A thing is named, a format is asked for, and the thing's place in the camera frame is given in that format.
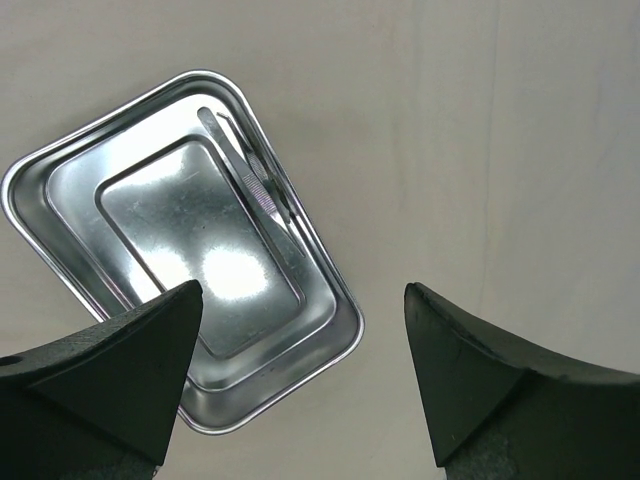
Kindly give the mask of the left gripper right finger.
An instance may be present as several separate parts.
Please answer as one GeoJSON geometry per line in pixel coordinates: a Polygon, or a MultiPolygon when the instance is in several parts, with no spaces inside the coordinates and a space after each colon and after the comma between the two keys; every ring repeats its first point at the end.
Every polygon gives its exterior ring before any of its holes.
{"type": "Polygon", "coordinates": [[[405,327],[435,463],[449,479],[635,479],[639,378],[503,330],[420,283],[405,327]]]}

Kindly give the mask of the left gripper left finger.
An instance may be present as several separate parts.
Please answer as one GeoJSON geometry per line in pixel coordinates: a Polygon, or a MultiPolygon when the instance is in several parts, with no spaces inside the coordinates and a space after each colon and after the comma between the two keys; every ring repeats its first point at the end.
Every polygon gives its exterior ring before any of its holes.
{"type": "Polygon", "coordinates": [[[4,479],[151,479],[164,464],[203,312],[189,280],[1,360],[4,479]]]}

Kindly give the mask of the steel instrument tray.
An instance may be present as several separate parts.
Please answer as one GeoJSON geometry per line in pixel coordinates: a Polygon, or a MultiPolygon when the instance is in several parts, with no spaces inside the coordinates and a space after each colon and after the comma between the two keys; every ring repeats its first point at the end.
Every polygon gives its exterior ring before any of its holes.
{"type": "Polygon", "coordinates": [[[17,160],[13,227],[98,321],[187,280],[202,288],[180,416],[223,435],[348,356],[363,314],[242,91],[179,74],[17,160]],[[305,257],[277,247],[198,118],[210,109],[305,257]]]}

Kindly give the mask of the wide steel tweezers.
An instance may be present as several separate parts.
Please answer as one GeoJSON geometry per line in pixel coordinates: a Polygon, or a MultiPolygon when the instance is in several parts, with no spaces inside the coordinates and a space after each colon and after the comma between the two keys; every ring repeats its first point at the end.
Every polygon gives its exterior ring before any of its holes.
{"type": "Polygon", "coordinates": [[[273,199],[251,170],[249,164],[237,153],[216,116],[206,107],[199,108],[197,115],[204,128],[219,147],[220,156],[230,165],[234,175],[238,178],[239,189],[247,198],[256,221],[272,239],[273,243],[277,247],[281,247],[283,252],[304,258],[303,249],[289,233],[273,199]]]}

